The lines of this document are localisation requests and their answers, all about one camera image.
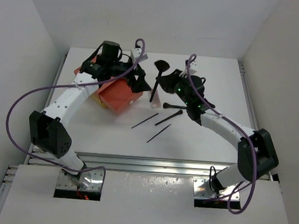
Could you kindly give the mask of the black powder brush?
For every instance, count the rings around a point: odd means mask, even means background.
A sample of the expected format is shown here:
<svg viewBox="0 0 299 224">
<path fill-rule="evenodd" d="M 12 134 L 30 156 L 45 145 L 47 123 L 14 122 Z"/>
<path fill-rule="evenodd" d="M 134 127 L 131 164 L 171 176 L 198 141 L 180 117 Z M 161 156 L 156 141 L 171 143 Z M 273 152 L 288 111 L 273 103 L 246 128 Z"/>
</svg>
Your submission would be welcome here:
<svg viewBox="0 0 299 224">
<path fill-rule="evenodd" d="M 171 104 L 169 104 L 169 103 L 167 103 L 167 102 L 164 102 L 163 103 L 163 108 L 164 109 L 170 109 L 170 108 L 175 108 L 175 109 L 182 109 L 182 110 L 186 110 L 187 109 L 187 107 L 186 106 L 178 106 L 178 105 L 171 105 Z"/>
</svg>

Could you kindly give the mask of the orange top drawer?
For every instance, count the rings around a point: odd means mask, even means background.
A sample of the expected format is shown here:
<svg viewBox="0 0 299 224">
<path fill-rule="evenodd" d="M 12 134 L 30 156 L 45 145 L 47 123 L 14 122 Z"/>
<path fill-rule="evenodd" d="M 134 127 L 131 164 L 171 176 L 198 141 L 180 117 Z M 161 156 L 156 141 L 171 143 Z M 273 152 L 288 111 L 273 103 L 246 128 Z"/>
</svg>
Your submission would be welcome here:
<svg viewBox="0 0 299 224">
<path fill-rule="evenodd" d="M 103 84 L 96 94 L 103 108 L 119 115 L 137 101 L 143 92 L 133 93 L 124 79 L 118 79 Z"/>
</svg>

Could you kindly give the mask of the black medium makeup brush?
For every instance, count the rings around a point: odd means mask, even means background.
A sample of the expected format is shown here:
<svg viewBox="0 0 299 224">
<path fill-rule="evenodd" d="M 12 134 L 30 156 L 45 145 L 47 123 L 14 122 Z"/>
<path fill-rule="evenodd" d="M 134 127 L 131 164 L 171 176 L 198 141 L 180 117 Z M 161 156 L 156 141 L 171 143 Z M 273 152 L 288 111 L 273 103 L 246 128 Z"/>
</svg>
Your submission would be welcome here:
<svg viewBox="0 0 299 224">
<path fill-rule="evenodd" d="M 172 115 L 170 115 L 170 116 L 164 118 L 163 120 L 161 120 L 161 121 L 155 123 L 154 125 L 157 126 L 157 125 L 159 125 L 159 124 L 162 124 L 162 123 L 166 122 L 167 120 L 170 120 L 171 118 L 174 118 L 174 117 L 176 117 L 176 116 L 178 116 L 178 115 L 181 115 L 181 114 L 183 114 L 183 110 L 180 109 L 180 110 L 178 110 L 176 113 L 174 113 L 174 114 L 172 114 Z"/>
</svg>

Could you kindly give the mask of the black fan brush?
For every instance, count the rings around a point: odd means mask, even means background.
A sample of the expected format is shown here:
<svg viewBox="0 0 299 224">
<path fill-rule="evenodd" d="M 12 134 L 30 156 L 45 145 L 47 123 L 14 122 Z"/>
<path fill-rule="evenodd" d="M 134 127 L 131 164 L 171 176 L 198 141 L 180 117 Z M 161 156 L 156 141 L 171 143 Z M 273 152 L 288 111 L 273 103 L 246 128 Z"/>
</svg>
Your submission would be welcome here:
<svg viewBox="0 0 299 224">
<path fill-rule="evenodd" d="M 154 65 L 155 65 L 156 69 L 158 70 L 157 78 L 160 77 L 162 75 L 162 73 L 166 72 L 170 68 L 168 62 L 166 62 L 164 60 L 161 60 L 161 59 L 158 60 L 158 61 L 156 61 L 156 62 L 154 62 Z M 156 93 L 156 89 L 158 87 L 158 84 L 159 83 L 156 80 L 155 85 L 154 85 L 154 87 L 152 89 L 151 96 L 150 96 L 150 100 L 149 100 L 150 103 L 153 101 L 153 98 L 154 98 L 154 95 Z"/>
</svg>

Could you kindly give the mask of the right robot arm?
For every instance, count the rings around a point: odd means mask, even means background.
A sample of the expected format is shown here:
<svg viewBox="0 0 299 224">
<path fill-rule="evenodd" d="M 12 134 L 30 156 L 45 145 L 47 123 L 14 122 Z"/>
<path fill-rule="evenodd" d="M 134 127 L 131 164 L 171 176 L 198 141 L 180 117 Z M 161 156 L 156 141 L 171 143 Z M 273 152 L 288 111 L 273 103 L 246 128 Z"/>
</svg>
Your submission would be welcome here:
<svg viewBox="0 0 299 224">
<path fill-rule="evenodd" d="M 204 97 L 205 78 L 184 75 L 175 70 L 156 81 L 169 94 L 176 94 L 185 104 L 191 120 L 223 137 L 237 151 L 237 162 L 210 178 L 210 190 L 218 193 L 243 181 L 255 181 L 278 166 L 279 160 L 270 133 L 251 129 L 220 114 Z"/>
</svg>

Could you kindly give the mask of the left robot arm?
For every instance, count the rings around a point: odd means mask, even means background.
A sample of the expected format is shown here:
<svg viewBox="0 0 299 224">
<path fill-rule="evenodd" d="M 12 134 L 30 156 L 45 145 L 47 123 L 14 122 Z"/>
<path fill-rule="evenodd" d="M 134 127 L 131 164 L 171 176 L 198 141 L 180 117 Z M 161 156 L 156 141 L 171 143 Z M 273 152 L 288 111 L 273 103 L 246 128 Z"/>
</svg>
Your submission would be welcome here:
<svg viewBox="0 0 299 224">
<path fill-rule="evenodd" d="M 104 41 L 80 66 L 69 87 L 41 112 L 29 116 L 31 143 L 55 157 L 66 175 L 80 180 L 86 173 L 85 163 L 71 148 L 72 139 L 66 127 L 81 105 L 106 83 L 123 79 L 132 93 L 150 91 L 145 72 L 139 65 L 147 59 L 145 45 L 140 38 L 131 50 L 128 62 L 122 62 L 121 47 Z"/>
</svg>

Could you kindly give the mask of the thin black liner brush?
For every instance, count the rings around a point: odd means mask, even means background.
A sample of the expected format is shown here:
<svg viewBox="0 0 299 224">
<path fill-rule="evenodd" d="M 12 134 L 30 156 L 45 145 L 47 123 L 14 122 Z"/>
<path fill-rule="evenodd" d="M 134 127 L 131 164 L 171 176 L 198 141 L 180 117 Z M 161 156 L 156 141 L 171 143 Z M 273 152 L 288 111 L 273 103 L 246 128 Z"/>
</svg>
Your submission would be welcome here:
<svg viewBox="0 0 299 224">
<path fill-rule="evenodd" d="M 155 117 L 155 116 L 157 116 L 157 115 L 159 115 L 159 113 L 155 113 L 155 114 L 149 116 L 148 118 L 144 119 L 143 121 L 139 122 L 138 124 L 132 126 L 131 129 L 134 129 L 135 127 L 141 125 L 142 123 L 144 123 L 144 122 L 150 120 L 151 118 L 153 118 L 153 117 Z"/>
</svg>

